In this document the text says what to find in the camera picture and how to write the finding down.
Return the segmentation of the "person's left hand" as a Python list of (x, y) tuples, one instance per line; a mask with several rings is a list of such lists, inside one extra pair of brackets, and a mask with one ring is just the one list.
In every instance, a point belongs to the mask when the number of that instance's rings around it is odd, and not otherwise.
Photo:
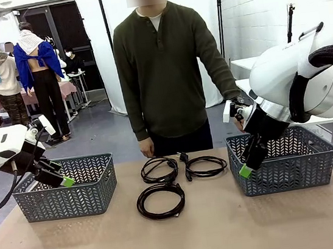
[(244, 119), (244, 117), (241, 114), (238, 114), (238, 115), (235, 115), (233, 120), (234, 120), (234, 124), (236, 125), (237, 129), (240, 132), (245, 133), (245, 130), (244, 130), (245, 119)]

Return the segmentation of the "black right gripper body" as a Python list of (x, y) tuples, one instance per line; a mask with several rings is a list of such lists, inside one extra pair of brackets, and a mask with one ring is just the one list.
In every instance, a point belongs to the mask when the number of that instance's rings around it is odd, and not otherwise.
[(266, 146), (268, 141), (279, 139), (290, 124), (271, 117), (259, 104), (239, 110), (244, 119), (244, 132), (250, 134), (248, 148), (257, 147), (259, 144)]

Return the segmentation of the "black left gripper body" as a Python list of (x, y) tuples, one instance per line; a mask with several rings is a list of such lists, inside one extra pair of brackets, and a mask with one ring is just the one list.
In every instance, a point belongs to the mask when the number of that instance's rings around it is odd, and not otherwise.
[(40, 137), (37, 136), (34, 142), (26, 141), (24, 142), (22, 152), (24, 152), (25, 163), (22, 175), (26, 173), (33, 172), (35, 169), (35, 163), (43, 157), (46, 151), (45, 146), (39, 140)]

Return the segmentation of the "person's right hand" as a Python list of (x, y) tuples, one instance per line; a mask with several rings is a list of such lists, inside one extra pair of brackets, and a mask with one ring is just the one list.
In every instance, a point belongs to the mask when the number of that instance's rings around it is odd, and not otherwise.
[(153, 158), (154, 157), (154, 143), (150, 137), (139, 141), (139, 148), (141, 150), (141, 153), (146, 157), (146, 158)]

